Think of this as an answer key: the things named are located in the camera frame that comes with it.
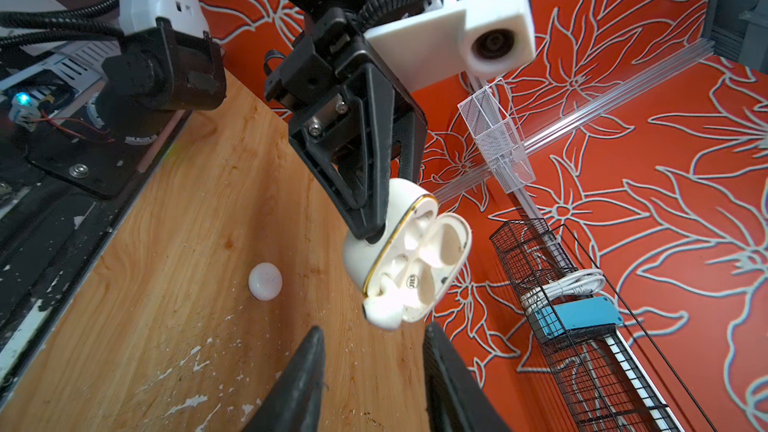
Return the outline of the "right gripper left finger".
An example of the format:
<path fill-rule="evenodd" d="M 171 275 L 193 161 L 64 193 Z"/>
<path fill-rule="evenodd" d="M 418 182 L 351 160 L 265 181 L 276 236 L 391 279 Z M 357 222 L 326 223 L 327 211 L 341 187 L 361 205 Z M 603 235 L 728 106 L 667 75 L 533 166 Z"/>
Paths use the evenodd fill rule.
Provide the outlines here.
<path fill-rule="evenodd" d="M 244 431 L 317 431 L 326 350 L 324 333 L 313 326 Z"/>

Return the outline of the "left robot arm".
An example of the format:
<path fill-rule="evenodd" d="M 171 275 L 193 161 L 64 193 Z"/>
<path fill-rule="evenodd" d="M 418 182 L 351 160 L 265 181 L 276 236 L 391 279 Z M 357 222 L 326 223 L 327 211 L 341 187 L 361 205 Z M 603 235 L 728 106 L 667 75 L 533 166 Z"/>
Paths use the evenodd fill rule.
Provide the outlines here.
<path fill-rule="evenodd" d="M 289 140 L 350 233 L 378 242 L 389 179 L 416 180 L 427 121 L 413 93 L 467 72 L 493 79 L 535 56 L 530 0 L 287 0 L 303 15 L 292 51 L 263 60 L 264 98 L 292 114 Z M 131 113 L 212 110 L 226 92 L 221 49 L 199 0 L 103 0 L 5 11 L 3 48 L 114 39 L 100 100 Z"/>

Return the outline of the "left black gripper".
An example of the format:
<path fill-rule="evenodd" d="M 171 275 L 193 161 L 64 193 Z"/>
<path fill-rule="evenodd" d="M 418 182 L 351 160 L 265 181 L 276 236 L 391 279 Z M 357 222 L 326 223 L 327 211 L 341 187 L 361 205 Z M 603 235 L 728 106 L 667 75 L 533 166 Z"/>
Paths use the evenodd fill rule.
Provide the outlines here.
<path fill-rule="evenodd" d="M 311 21 L 285 55 L 265 54 L 265 100 L 293 113 L 289 143 L 359 240 L 381 236 L 391 177 L 418 183 L 428 122 L 394 89 L 357 16 Z"/>

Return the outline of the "white earbud charging case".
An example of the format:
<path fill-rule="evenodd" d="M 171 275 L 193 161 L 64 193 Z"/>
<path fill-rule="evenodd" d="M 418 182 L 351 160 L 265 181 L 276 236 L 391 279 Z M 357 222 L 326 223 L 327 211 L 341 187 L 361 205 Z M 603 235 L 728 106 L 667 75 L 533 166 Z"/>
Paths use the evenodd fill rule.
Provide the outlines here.
<path fill-rule="evenodd" d="M 363 301 L 397 300 L 404 307 L 402 324 L 414 323 L 442 300 L 466 263 L 472 241 L 463 217 L 441 213 L 433 194 L 409 180 L 392 178 L 383 233 L 376 240 L 348 234 L 342 259 Z"/>

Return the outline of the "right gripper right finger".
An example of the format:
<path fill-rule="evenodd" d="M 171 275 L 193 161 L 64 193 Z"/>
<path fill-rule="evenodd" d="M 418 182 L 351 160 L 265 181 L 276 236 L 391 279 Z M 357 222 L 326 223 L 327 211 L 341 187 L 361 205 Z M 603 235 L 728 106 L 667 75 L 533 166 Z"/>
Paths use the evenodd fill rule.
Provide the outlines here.
<path fill-rule="evenodd" d="M 510 431 L 437 322 L 422 347 L 431 431 Z"/>

